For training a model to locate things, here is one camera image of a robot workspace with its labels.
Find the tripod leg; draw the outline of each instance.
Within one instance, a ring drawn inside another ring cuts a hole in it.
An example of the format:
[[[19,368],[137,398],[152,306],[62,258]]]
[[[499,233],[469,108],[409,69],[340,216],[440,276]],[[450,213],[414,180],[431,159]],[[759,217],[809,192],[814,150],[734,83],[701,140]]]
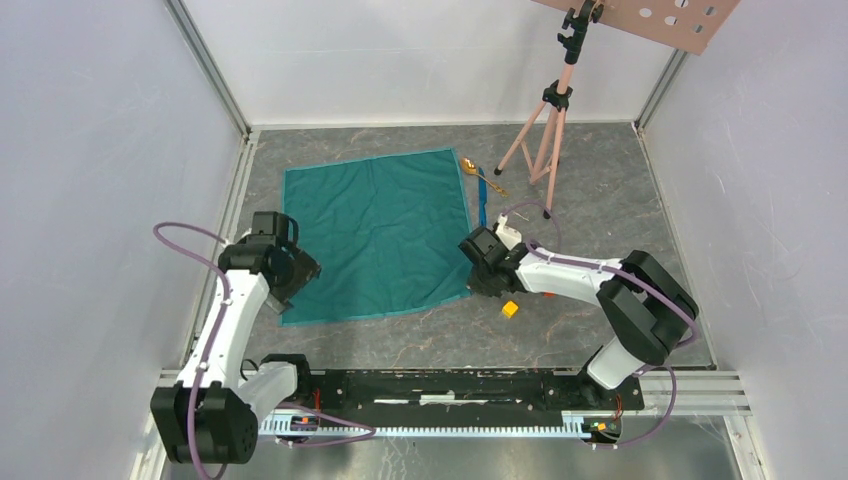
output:
[[[554,188],[556,188],[556,168],[559,165],[559,152],[562,146],[562,136],[565,131],[565,109],[557,115],[557,132],[554,138],[554,151],[551,154],[551,173],[548,177],[548,201],[545,205],[550,210],[554,204]],[[545,218],[551,218],[548,212],[545,212]]]
[[[521,142],[521,153],[524,154],[524,160],[527,161],[527,170],[533,171],[533,160],[530,160],[530,150],[527,150],[527,142]]]
[[[551,143],[551,135],[554,133],[554,125],[556,125],[557,118],[557,110],[555,108],[551,108],[551,111],[548,113],[548,123],[545,125],[545,133],[542,134],[542,143],[539,144],[539,152],[536,153],[536,163],[533,164],[533,168],[530,169],[530,179],[532,179],[539,174],[539,171],[542,170],[543,162],[545,162],[545,154],[548,153],[548,144]]]
[[[524,124],[524,127],[521,129],[521,132],[518,133],[518,137],[515,138],[515,141],[512,142],[512,146],[509,147],[509,151],[504,155],[501,163],[498,164],[498,168],[495,169],[495,175],[500,175],[504,168],[506,168],[506,164],[509,163],[509,160],[512,158],[512,154],[518,149],[518,146],[521,145],[521,142],[524,141],[524,137],[527,136],[527,132],[530,131],[530,127],[536,122],[536,119],[539,118],[539,115],[542,113],[542,109],[545,108],[545,102],[540,102],[539,106],[536,107],[536,111],[530,115],[530,119],[527,120],[527,123]]]

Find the yellow cube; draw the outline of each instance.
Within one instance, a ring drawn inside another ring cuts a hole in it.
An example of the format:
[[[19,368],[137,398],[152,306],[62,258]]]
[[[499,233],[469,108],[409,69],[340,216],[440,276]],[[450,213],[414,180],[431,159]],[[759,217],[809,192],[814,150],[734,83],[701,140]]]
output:
[[[506,302],[506,305],[504,305],[504,308],[501,311],[504,315],[506,315],[506,318],[512,318],[512,316],[515,315],[515,312],[518,311],[518,305],[510,300],[509,302]]]

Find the tripod clamp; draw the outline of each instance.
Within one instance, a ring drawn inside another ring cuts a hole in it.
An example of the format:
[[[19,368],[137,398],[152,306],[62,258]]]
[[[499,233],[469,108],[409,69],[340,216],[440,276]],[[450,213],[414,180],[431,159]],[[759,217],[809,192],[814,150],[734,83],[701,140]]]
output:
[[[574,33],[570,37],[561,33],[557,34],[557,40],[565,47],[565,63],[569,65],[577,63],[580,50],[583,49],[583,40],[586,39],[586,31],[589,29],[589,22],[598,23],[604,13],[604,5],[601,0],[585,0],[580,7],[580,14],[575,17],[575,13],[573,8],[569,9],[562,22],[563,30],[568,30],[570,27],[574,29]]]
[[[571,92],[574,90],[571,87],[568,87],[565,90],[565,93],[561,94],[557,93],[557,87],[559,87],[559,80],[554,80],[554,83],[552,83],[550,87],[542,91],[542,101],[550,103],[552,107],[557,109],[557,111],[560,111],[563,108],[568,111],[568,99],[571,97]]]

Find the white wall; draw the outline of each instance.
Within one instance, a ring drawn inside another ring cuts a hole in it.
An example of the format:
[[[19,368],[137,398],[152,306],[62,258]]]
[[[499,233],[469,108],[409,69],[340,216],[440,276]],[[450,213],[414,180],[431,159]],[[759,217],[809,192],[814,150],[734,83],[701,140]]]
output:
[[[126,478],[204,274],[151,227],[215,227],[239,135],[164,2],[2,11],[0,478]]]
[[[841,0],[741,2],[647,132],[717,354],[742,375],[778,479],[848,468],[847,18]]]
[[[530,0],[186,3],[254,125],[524,122],[565,55]],[[569,118],[633,120],[670,54],[590,27]]]

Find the blue handle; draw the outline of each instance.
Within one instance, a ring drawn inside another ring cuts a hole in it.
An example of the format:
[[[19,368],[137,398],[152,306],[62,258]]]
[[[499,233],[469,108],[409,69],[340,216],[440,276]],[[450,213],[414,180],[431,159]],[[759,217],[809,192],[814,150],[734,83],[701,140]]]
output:
[[[483,175],[483,169],[480,168],[480,167],[477,167],[477,173],[480,174],[480,177],[484,176]],[[486,181],[483,180],[482,178],[478,178],[477,179],[477,190],[479,192],[478,193],[479,194],[478,204],[480,206],[479,217],[480,217],[480,226],[483,226],[483,227],[486,226],[486,201],[488,200],[488,195],[489,195],[487,188],[488,188],[488,185],[486,185]]]

